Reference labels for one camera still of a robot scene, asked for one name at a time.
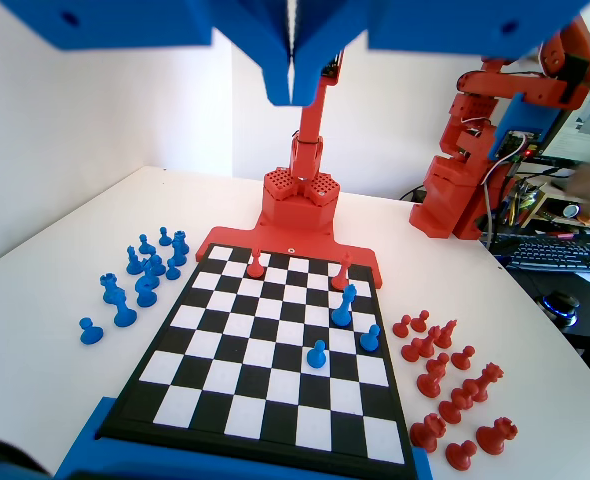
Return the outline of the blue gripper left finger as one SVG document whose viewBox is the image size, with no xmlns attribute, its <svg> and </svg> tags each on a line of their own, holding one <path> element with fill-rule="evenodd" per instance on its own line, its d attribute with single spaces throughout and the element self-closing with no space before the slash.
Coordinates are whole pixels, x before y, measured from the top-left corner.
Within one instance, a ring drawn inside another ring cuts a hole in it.
<svg viewBox="0 0 590 480">
<path fill-rule="evenodd" d="M 269 101 L 291 103 L 285 1 L 6 1 L 61 50 L 209 46 L 219 30 L 262 70 Z"/>
</svg>

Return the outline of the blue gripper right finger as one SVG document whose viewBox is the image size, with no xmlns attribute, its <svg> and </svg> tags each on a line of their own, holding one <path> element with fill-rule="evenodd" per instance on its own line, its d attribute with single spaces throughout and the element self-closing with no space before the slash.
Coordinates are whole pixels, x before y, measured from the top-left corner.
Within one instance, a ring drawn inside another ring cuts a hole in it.
<svg viewBox="0 0 590 480">
<path fill-rule="evenodd" d="M 517 59 L 559 38 L 589 40 L 583 1 L 300 1 L 294 103 L 313 103 L 322 68 L 361 33 L 376 50 Z"/>
</svg>

